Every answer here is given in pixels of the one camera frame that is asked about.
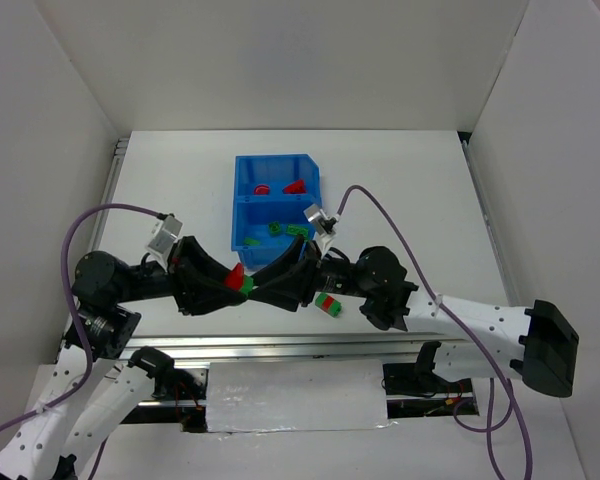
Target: black end effector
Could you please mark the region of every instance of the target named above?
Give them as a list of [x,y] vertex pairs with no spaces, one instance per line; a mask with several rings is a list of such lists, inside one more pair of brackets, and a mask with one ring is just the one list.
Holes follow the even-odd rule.
[[169,257],[170,294],[183,315],[206,315],[247,301],[224,280],[230,270],[211,258],[195,237],[183,237]]
[[147,377],[155,379],[154,398],[164,398],[173,392],[176,386],[184,386],[196,399],[203,396],[201,387],[186,370],[175,368],[173,358],[153,347],[136,350],[129,359],[130,367],[147,372]]
[[[304,246],[304,255],[300,253]],[[255,273],[252,278],[258,287],[249,294],[250,300],[267,303],[290,312],[306,307],[316,292],[320,253],[315,242],[304,243],[298,235],[291,246],[273,263]]]
[[407,269],[386,247],[367,248],[355,265],[344,259],[325,261],[318,289],[366,298],[360,312],[379,330],[396,328],[406,331],[404,316],[409,314],[407,302],[418,290],[405,281]]
[[529,388],[552,397],[570,397],[576,368],[578,334],[558,308],[536,300],[525,310],[531,317],[529,333],[520,338],[524,348],[522,362],[511,361]]

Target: black bracket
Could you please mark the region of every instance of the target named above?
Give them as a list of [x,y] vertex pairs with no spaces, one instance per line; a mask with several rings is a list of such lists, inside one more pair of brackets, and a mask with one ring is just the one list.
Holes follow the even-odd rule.
[[552,397],[570,397],[578,353],[578,334],[553,304],[536,300],[525,310],[531,317],[529,333],[520,339],[525,346],[522,362],[511,368],[522,375],[529,388]]

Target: red block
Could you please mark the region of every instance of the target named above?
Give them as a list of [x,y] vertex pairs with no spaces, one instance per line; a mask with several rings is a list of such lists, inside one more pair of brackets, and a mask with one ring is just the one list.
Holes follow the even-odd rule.
[[253,194],[254,195],[269,195],[269,192],[271,191],[271,189],[269,188],[269,185],[258,185],[256,188],[253,189]]
[[300,180],[296,180],[295,182],[287,185],[286,187],[284,187],[282,189],[282,191],[284,193],[292,193],[292,194],[307,193],[307,187],[304,184],[304,180],[300,179]]
[[233,270],[229,272],[227,278],[224,279],[224,284],[231,290],[240,290],[244,283],[244,267],[241,263],[238,263]]

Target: small toy piece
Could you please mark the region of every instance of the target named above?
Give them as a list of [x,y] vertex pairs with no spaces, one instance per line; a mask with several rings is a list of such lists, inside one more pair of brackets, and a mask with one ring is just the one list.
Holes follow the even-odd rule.
[[227,278],[224,279],[223,283],[231,290],[240,290],[244,283],[244,266],[241,263],[238,263],[233,267],[233,270],[229,272],[229,275],[227,275]]
[[299,225],[287,225],[287,235],[291,235],[292,237],[295,237],[296,235],[302,235],[305,240],[309,241],[309,229]]
[[342,304],[326,293],[321,293],[318,295],[315,304],[320,310],[328,313],[334,318],[337,317],[342,311]]
[[277,237],[278,235],[282,235],[282,227],[278,222],[271,222],[269,225],[269,235],[272,237]]
[[290,183],[289,185],[284,187],[282,189],[282,192],[283,193],[294,193],[294,194],[307,193],[307,187],[304,184],[304,180],[300,179],[300,180],[296,180],[295,182]]
[[253,278],[251,278],[249,275],[245,275],[244,283],[242,284],[242,287],[240,287],[240,292],[244,293],[245,295],[249,295],[251,290],[253,290]]
[[227,278],[224,279],[224,284],[231,290],[237,290],[245,295],[249,295],[249,292],[253,290],[253,278],[244,274],[244,266],[238,263]]
[[254,195],[269,195],[270,191],[271,191],[271,189],[269,188],[269,185],[265,185],[263,183],[262,185],[258,185],[258,186],[256,186],[256,188],[253,189],[253,194]]

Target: blue bin divider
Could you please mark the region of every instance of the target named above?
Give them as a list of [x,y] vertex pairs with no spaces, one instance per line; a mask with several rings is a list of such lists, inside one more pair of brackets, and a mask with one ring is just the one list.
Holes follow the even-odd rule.
[[[307,193],[282,192],[299,179],[304,180]],[[255,187],[262,184],[271,189],[269,195],[253,195]],[[309,155],[236,157],[231,250],[238,252],[240,261],[250,270],[268,265],[293,240],[285,233],[270,236],[269,223],[280,223],[283,232],[288,224],[306,227],[313,238],[315,230],[304,215],[304,210],[313,203],[322,206],[320,170]],[[247,237],[258,240],[260,245],[245,245]]]

